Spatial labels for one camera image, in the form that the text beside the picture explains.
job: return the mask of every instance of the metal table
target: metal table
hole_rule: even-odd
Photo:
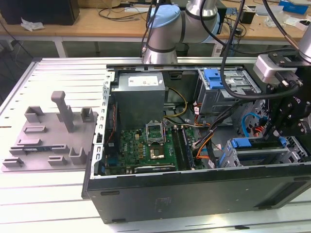
[[[220,62],[221,58],[179,58],[180,63]],[[229,58],[228,63],[254,62]],[[29,105],[56,112],[51,92],[64,90],[72,110],[100,107],[105,64],[139,64],[139,58],[55,58],[30,64],[0,107],[0,159],[25,122]],[[105,225],[92,201],[81,198],[84,171],[0,173],[0,232],[308,232],[311,229],[311,190],[281,209]]]

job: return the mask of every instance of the sticker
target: sticker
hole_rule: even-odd
[[[222,150],[222,145],[221,145],[221,144],[217,144],[216,147],[217,147],[219,150]]]
[[[159,86],[157,76],[135,76],[128,78],[128,86]]]
[[[214,163],[213,163],[211,160],[208,161],[208,165],[209,165],[211,168],[215,168],[215,165],[214,165]]]
[[[29,149],[24,149],[24,151],[38,151],[38,149],[36,149],[36,148],[29,148]]]
[[[225,82],[226,83],[234,83],[234,81],[232,79],[226,79]]]
[[[225,72],[225,75],[226,76],[239,76],[239,74],[237,73],[237,72],[235,72],[235,71],[227,71],[227,72]]]
[[[198,107],[194,107],[194,114],[199,115],[200,109]]]

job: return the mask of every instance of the black box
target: black box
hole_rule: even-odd
[[[72,25],[79,15],[78,0],[0,0],[0,12],[7,24],[29,22]]]
[[[216,1],[216,7],[219,13],[220,21],[219,21],[219,29],[217,31],[217,34],[220,34],[223,28],[223,22],[225,19],[225,14],[227,12],[227,7],[223,5],[223,3],[220,0]]]
[[[242,11],[240,22],[245,24],[251,24],[254,18],[255,12]]]

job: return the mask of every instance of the orange wire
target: orange wire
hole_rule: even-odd
[[[199,151],[198,151],[198,153],[197,153],[197,155],[196,155],[196,158],[197,158],[197,159],[200,159],[200,158],[209,159],[209,156],[200,156],[200,154],[201,154],[201,151],[202,151],[203,147],[204,147],[204,146],[206,145],[206,143],[213,137],[213,135],[214,135],[214,134],[212,134],[212,135],[202,144],[202,146],[200,147],[200,149],[199,149]]]
[[[198,103],[197,105],[195,105],[195,107],[198,107],[198,106],[201,106],[202,104],[201,103]],[[196,120],[198,119],[199,115],[196,115],[195,118],[194,118],[194,124],[196,126],[203,126],[203,124],[199,124]]]

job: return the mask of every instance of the floor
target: floor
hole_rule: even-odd
[[[33,57],[58,57],[57,50],[53,42],[48,41],[24,41],[24,48]],[[100,42],[101,52],[95,52],[93,42],[65,42],[65,48],[69,57],[139,57],[140,43],[125,42]],[[189,44],[189,57],[211,56],[213,44]],[[177,50],[182,50],[182,45],[177,46]],[[31,62],[31,57],[23,49],[19,49],[19,44],[14,46],[12,52],[1,52],[0,56],[0,104],[10,93],[15,83],[19,80],[24,70]],[[260,51],[266,50],[267,46],[240,45],[241,50]]]

